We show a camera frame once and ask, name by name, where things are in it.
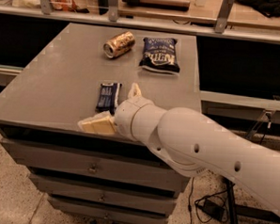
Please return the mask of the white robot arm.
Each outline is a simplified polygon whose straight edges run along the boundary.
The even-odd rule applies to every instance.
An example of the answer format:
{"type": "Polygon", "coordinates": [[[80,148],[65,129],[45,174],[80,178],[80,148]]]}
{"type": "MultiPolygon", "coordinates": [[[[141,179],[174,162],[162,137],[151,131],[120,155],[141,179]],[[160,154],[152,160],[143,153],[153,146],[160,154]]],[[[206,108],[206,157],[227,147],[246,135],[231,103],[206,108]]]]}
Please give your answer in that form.
{"type": "Polygon", "coordinates": [[[104,111],[78,126],[86,133],[140,142],[185,177],[214,171],[280,217],[280,152],[241,138],[198,111],[160,108],[133,84],[116,113],[104,111]]]}

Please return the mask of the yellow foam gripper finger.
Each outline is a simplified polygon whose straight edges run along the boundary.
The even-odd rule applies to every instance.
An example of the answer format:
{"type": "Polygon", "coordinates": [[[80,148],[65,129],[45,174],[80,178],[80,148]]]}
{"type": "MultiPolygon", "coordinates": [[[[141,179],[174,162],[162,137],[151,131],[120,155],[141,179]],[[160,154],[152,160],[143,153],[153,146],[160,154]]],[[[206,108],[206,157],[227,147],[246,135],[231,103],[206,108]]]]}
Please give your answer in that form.
{"type": "Polygon", "coordinates": [[[134,97],[141,97],[142,92],[141,89],[139,88],[139,85],[137,83],[132,83],[131,89],[129,90],[128,97],[129,98],[134,98],[134,97]]]}
{"type": "Polygon", "coordinates": [[[77,124],[79,128],[86,133],[94,135],[113,135],[117,132],[114,120],[115,118],[109,111],[104,111],[93,117],[80,120],[77,124]]]}

